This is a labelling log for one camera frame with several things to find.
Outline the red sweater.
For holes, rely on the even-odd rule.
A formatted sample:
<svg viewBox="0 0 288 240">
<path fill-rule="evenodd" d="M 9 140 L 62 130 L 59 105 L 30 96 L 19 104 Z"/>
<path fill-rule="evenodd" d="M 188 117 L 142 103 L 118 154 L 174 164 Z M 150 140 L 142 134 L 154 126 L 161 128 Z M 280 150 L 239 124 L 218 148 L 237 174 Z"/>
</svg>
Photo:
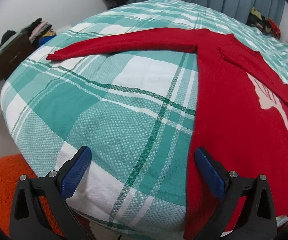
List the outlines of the red sweater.
<svg viewBox="0 0 288 240">
<path fill-rule="evenodd" d="M 208 29 L 155 28 L 80 41 L 47 56 L 51 61 L 131 50 L 173 50 L 197 55 L 198 99 L 187 164 L 184 238 L 201 232 L 218 201 L 196 166 L 205 148 L 228 171 L 268 178 L 275 212 L 288 215 L 288 85 L 258 51 L 232 34 Z"/>
</svg>

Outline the teal white plaid bedspread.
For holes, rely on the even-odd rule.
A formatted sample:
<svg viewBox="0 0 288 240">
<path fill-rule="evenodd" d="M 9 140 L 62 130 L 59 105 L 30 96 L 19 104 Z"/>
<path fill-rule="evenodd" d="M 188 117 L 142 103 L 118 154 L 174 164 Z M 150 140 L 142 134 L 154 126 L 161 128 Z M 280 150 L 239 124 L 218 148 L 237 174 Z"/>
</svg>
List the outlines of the teal white plaid bedspread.
<svg viewBox="0 0 288 240">
<path fill-rule="evenodd" d="M 88 38 L 159 27 L 232 33 L 288 84 L 288 45 L 234 18 L 179 0 L 132 3 L 89 17 L 27 57 L 2 87 L 7 128 L 37 176 L 85 145 L 92 163 L 68 204 L 135 239 L 182 239 L 186 166 L 197 107 L 196 56 L 129 51 L 52 63 Z"/>
</svg>

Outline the orange fluffy rug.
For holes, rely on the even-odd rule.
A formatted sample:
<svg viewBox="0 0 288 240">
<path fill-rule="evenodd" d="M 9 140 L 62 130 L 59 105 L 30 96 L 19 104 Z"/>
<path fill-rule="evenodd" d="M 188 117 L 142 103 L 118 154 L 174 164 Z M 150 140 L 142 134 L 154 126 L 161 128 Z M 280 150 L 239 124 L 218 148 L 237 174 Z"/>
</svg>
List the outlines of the orange fluffy rug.
<svg viewBox="0 0 288 240">
<path fill-rule="evenodd" d="M 10 212 L 17 182 L 21 175 L 36 178 L 21 154 L 0 158 L 0 228 L 9 235 Z"/>
</svg>

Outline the pile of clothes on cabinet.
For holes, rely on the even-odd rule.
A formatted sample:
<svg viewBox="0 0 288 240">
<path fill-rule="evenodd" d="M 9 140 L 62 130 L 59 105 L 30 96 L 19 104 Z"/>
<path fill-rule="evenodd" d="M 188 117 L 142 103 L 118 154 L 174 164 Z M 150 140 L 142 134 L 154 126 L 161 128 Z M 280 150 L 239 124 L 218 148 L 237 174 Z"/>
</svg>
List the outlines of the pile of clothes on cabinet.
<svg viewBox="0 0 288 240">
<path fill-rule="evenodd" d="M 4 44 L 9 43 L 9 39 L 13 39 L 17 35 L 26 32 L 31 44 L 33 45 L 34 51 L 39 48 L 41 45 L 48 42 L 51 38 L 56 36 L 56 32 L 53 30 L 53 27 L 47 21 L 42 20 L 41 18 L 36 19 L 34 22 L 24 27 L 19 31 L 8 30 L 6 31 L 1 39 L 0 48 Z"/>
</svg>

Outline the colourful clothes pile by curtain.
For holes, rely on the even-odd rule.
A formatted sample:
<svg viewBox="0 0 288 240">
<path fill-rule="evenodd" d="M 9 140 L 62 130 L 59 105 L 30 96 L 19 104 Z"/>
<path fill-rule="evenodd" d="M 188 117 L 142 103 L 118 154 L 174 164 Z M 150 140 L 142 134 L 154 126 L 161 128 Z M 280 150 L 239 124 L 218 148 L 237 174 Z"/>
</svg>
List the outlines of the colourful clothes pile by curtain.
<svg viewBox="0 0 288 240">
<path fill-rule="evenodd" d="M 278 40 L 281 38 L 278 25 L 271 18 L 264 17 L 255 7 L 251 8 L 247 25 L 257 28 L 263 35 L 269 35 Z"/>
</svg>

